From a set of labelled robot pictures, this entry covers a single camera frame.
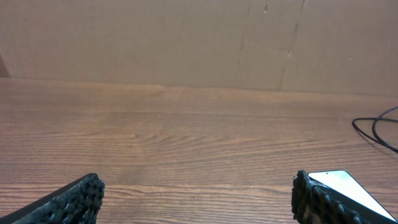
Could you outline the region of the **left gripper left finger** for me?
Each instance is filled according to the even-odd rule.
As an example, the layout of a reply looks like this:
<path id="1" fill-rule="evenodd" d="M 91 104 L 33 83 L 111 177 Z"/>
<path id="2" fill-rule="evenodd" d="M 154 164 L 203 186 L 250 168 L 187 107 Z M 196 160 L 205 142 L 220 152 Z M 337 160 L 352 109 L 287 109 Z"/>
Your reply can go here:
<path id="1" fill-rule="evenodd" d="M 1 224 L 96 224 L 105 183 L 89 173 L 1 218 Z"/>

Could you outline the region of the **blue screen Galaxy smartphone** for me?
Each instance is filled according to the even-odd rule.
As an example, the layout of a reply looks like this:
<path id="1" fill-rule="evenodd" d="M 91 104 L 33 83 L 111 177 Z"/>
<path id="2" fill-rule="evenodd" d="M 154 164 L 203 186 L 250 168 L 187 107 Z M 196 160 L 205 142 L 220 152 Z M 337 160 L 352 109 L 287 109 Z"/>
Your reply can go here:
<path id="1" fill-rule="evenodd" d="M 323 185 L 322 189 L 334 200 L 359 213 L 371 223 L 397 224 L 397 220 L 345 170 L 311 172 L 310 180 Z"/>

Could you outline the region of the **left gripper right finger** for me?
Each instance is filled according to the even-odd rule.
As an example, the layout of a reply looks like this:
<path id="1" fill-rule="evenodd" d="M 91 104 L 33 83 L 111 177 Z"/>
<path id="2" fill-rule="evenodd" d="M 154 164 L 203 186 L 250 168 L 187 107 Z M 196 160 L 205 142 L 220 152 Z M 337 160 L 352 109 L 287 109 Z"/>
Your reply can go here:
<path id="1" fill-rule="evenodd" d="M 293 179 L 292 213 L 300 224 L 363 224 L 358 212 L 332 198 L 327 186 L 310 180 L 304 170 Z"/>

